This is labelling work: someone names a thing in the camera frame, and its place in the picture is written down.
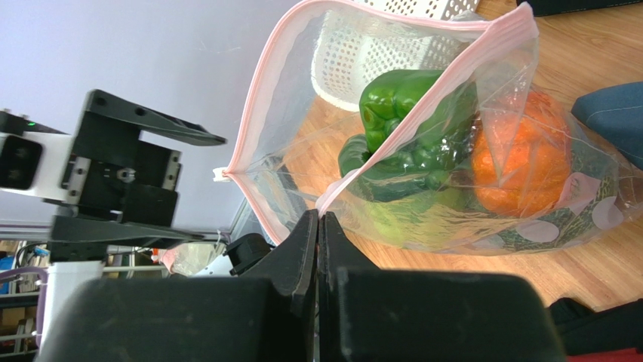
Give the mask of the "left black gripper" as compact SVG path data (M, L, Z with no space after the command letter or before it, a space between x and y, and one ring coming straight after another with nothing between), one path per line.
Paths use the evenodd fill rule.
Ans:
M141 131L193 146L227 139L162 112L91 90L60 185L79 214L55 216L50 262L104 261L109 246L171 249L204 235L171 226L181 153L140 139Z

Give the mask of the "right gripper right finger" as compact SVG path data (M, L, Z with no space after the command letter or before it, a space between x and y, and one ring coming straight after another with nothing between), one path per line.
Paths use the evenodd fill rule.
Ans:
M328 213L318 227L323 361L563 361L535 289L515 275L375 266Z

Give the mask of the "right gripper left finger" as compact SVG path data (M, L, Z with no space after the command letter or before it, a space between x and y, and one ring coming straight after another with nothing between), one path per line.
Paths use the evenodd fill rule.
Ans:
M40 361L311 361L318 214L238 277L99 279L73 293Z

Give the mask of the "green toy cabbage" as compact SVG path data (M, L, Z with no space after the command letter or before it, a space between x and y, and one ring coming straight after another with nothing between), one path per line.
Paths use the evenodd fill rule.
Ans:
M445 189L389 202L366 202L364 212L382 241L400 247L418 244L438 249L455 239L455 222L485 209L471 192Z

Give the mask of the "green toy bell pepper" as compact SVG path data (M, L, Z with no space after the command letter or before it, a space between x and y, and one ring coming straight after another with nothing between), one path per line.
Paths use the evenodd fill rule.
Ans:
M374 155L441 74L435 69L396 69L365 87L358 103L364 130L350 137L340 150L341 176L359 169ZM421 192L444 191L451 173L471 152L477 116L477 87L468 80L437 105L411 140L362 173L349 192L366 201L389 202Z

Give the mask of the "clear zip top bag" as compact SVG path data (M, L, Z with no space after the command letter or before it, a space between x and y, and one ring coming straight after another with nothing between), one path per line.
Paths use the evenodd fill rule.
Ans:
M494 20L303 1L254 73L217 182L280 244L307 210L411 250L583 244L642 215L642 170L537 88L530 4Z

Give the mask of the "green netted toy melon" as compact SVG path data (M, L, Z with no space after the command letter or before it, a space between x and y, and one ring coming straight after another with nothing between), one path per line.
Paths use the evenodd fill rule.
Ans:
M536 252L553 250L570 246L574 241L598 230L592 220L592 212L600 201L617 195L617 163L609 156L582 143L574 142L571 147L571 170L579 173L572 177L576 191L581 189L581 177L590 177L600 181L598 190L590 193L589 203L579 211L562 207L539 218L549 222L558 229L558 235L551 241L530 241L518 233L518 228L506 229L497 234L502 239L502 248L512 252Z

